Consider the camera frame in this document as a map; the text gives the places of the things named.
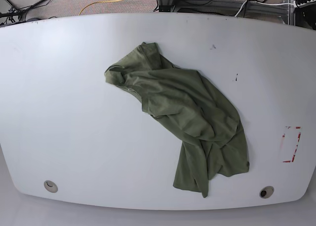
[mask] table surface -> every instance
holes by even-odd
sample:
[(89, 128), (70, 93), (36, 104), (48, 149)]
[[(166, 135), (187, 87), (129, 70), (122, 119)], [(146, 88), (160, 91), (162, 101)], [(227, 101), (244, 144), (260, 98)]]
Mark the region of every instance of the table surface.
[[(106, 14), (4, 27), (0, 40), (0, 144), (20, 192), (151, 210), (247, 207), (305, 194), (316, 165), (314, 31), (214, 15)], [(105, 83), (105, 70), (141, 42), (200, 70), (240, 113), (250, 171), (216, 176), (206, 199), (172, 186), (181, 141)], [(295, 161), (284, 162), (298, 132)], [(46, 180), (57, 193), (46, 191)], [(274, 194), (261, 199), (269, 185)]]

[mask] green shirt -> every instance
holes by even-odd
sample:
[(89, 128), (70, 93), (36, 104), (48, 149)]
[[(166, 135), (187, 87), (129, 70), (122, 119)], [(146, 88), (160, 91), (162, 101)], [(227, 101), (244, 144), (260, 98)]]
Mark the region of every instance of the green shirt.
[(142, 43), (108, 68), (105, 77), (182, 140), (175, 188), (206, 197), (208, 181), (217, 173), (230, 177), (249, 171), (237, 110), (198, 71), (176, 68), (161, 56), (156, 43)]

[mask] metal frame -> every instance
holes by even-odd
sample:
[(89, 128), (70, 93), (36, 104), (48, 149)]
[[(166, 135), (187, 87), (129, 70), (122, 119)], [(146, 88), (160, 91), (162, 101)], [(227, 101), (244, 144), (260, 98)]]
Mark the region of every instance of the metal frame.
[[(243, 1), (234, 1), (234, 0), (212, 0), (212, 2), (206, 5), (205, 4), (209, 0), (180, 0), (177, 1), (176, 5), (174, 2), (176, 0), (158, 0), (159, 7), (163, 6), (163, 9), (159, 9), (159, 11), (167, 11), (167, 12), (177, 12), (182, 8), (192, 8), (198, 10), (209, 11), (213, 9), (215, 11), (238, 11), (243, 3)], [(247, 11), (252, 13), (266, 14), (272, 16), (279, 16), (283, 19), (284, 23), (288, 25), (296, 25), (296, 15), (294, 12), (294, 8), (290, 5), (288, 6), (268, 6), (263, 4), (258, 4), (255, 2), (249, 2), (247, 4)]]

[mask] white cable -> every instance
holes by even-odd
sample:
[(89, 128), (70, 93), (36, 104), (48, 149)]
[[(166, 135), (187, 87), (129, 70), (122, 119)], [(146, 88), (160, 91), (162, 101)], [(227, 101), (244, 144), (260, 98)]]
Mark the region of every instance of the white cable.
[(248, 2), (248, 0), (246, 0), (245, 2), (242, 3), (242, 5), (241, 5), (239, 11), (236, 13), (235, 17), (237, 17), (238, 14), (240, 14), (240, 12), (242, 11), (243, 6), (244, 6), (247, 2)]
[(268, 6), (281, 6), (281, 5), (292, 5), (294, 6), (293, 3), (290, 2), (285, 2), (285, 3), (264, 3), (264, 2), (257, 2), (258, 4), (263, 4), (263, 5), (268, 5)]

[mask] yellow cable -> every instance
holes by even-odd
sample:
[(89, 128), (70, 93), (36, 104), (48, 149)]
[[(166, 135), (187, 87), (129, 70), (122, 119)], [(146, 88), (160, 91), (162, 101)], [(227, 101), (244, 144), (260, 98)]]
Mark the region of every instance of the yellow cable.
[(83, 9), (81, 9), (80, 13), (79, 13), (79, 16), (81, 15), (81, 13), (89, 6), (91, 5), (94, 5), (96, 3), (104, 3), (104, 2), (119, 2), (119, 1), (122, 1), (122, 0), (108, 0), (108, 1), (98, 1), (98, 2), (93, 2), (91, 4), (88, 4), (86, 7), (84, 7)]

